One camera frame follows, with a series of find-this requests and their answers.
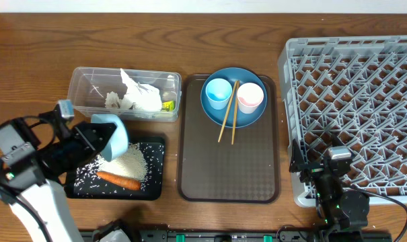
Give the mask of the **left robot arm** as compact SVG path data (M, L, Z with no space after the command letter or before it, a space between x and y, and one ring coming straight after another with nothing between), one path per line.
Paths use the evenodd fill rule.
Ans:
M84 166L108 148L124 125L114 114L97 114L91 122L67 127L55 112L37 117L52 128L43 148L27 124L15 118L0 125L0 200L8 204L33 241L82 241L59 176Z

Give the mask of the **foil snack wrapper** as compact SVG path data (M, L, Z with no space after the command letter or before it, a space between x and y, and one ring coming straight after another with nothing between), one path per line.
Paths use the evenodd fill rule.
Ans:
M161 111L162 112L173 112L176 108L175 101L167 101L163 102L161 106Z

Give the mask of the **large white tissue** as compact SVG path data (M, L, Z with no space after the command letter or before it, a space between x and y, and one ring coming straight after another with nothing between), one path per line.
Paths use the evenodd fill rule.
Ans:
M127 87L127 91L120 103L120 109L145 112L158 112L162 109L162 101L158 88L149 84L137 83L123 69L120 70L120 76L122 83Z

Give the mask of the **light blue rice bowl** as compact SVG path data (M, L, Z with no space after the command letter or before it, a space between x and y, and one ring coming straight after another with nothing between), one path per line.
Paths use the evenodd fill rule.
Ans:
M100 155L108 162L119 158L128 150L128 132L122 120L115 114L94 114L91 116L91 123L107 124L114 123L116 129L110 137L107 145Z

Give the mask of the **orange carrot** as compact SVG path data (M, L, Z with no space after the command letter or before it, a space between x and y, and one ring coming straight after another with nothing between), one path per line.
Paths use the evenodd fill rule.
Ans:
M101 179L103 179L107 182L110 182L112 184L115 184L117 186L120 186L124 189L134 190L134 191L141 189L140 181L135 180L133 178L123 177L123 176L116 175L113 173L108 173L105 171L99 171L96 174Z

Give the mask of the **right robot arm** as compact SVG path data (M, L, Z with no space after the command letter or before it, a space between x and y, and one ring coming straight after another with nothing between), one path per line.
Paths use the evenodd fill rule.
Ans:
M302 183L315 186L318 216L325 220L307 236L307 241L365 240L361 229L368 225L369 197L356 190L345 191L340 178L350 171L353 154L341 140L332 135L332 146L321 161L306 161L299 143L294 140L289 166Z

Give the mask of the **pink cup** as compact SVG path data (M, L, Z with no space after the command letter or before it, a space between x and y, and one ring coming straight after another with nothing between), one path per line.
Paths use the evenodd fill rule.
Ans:
M264 99L261 86L255 83L244 83L237 91L239 110L245 114L253 113Z

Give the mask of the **small white tissue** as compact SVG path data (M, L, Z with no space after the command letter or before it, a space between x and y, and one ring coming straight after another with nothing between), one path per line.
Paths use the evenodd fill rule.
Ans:
M122 100L119 98L117 93L111 91L110 93L106 94L106 100L105 100L106 108L119 109L121 103L122 103Z

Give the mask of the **light blue cup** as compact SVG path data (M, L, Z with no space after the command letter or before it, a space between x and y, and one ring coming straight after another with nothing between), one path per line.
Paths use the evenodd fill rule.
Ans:
M205 87L205 94L209 104L215 110L222 110L227 105L232 92L231 83L222 78L210 80Z

